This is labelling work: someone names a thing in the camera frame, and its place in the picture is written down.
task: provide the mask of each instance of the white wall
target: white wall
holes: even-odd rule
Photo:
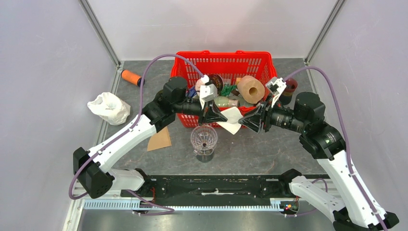
[[[401,220],[395,230],[408,226],[407,9],[406,0],[347,1],[312,60],[333,81],[359,173]],[[313,76],[320,96],[332,102],[323,78]]]
[[[86,103],[115,67],[76,0],[0,5],[0,230],[61,230],[72,153],[100,124]]]
[[[335,0],[89,0],[121,60],[178,51],[306,57]]]

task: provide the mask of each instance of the masking tape roll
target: masking tape roll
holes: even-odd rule
[[[244,76],[238,83],[237,88],[248,103],[257,103],[265,96],[264,85],[252,76]]]

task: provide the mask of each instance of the brown cardboard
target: brown cardboard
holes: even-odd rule
[[[171,146],[171,140],[170,134],[168,133],[168,128],[165,127],[159,133],[156,133],[150,137],[149,143],[147,144],[147,151],[153,151],[168,146]]]

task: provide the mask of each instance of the metal floor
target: metal floor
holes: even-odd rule
[[[125,61],[124,69],[141,75],[149,61]],[[170,77],[174,61],[158,61],[149,70],[143,91],[143,105],[150,102]],[[304,66],[302,59],[274,59],[273,65],[279,77],[285,77]],[[298,74],[298,89],[312,91],[306,72]],[[139,87],[123,79],[119,80],[116,95],[131,106],[127,122],[132,120],[139,108]],[[106,137],[119,131],[125,124],[108,126]],[[147,152],[148,139],[123,156],[116,169],[141,168],[148,175],[189,174],[281,174],[295,168],[303,174],[322,174],[323,169],[299,143],[299,134],[272,127],[268,133],[256,134],[243,128],[232,135],[217,128],[218,142],[215,156],[208,163],[201,163],[192,154],[191,128],[185,128],[176,117],[168,126],[171,147]]]
[[[301,212],[313,209],[301,202]],[[262,211],[180,211],[139,217],[126,210],[84,210],[78,231],[333,231],[319,211],[297,218]]]

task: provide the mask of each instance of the red basket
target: red basket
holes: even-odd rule
[[[272,56],[264,51],[236,51],[232,52],[209,52],[209,51],[180,51],[177,53],[190,60],[203,74],[219,74],[223,79],[231,79],[231,84],[235,85],[235,79],[251,75],[266,84],[271,78],[276,77],[276,70],[272,65]],[[187,80],[188,88],[195,86],[200,78],[198,73],[185,61],[176,58],[171,76],[184,77]],[[255,107],[239,107],[241,114],[253,110]],[[177,114],[181,123],[186,128],[198,126],[198,117],[194,115]],[[210,124],[217,128],[217,123]]]

